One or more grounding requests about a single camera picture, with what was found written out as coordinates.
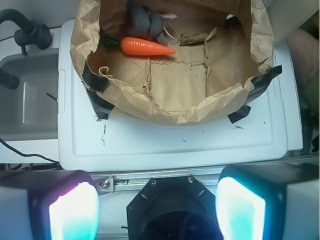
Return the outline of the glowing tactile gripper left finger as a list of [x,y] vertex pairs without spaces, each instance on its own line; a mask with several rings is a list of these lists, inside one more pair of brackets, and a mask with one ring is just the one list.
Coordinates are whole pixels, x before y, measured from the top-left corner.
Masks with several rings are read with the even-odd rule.
[[100,199],[82,170],[5,170],[0,173],[2,240],[93,240]]

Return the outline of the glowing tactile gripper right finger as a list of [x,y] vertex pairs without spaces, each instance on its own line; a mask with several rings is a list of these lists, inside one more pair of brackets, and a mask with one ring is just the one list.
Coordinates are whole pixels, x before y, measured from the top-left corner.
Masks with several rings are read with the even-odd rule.
[[226,240],[318,240],[320,167],[232,164],[219,176],[215,209]]

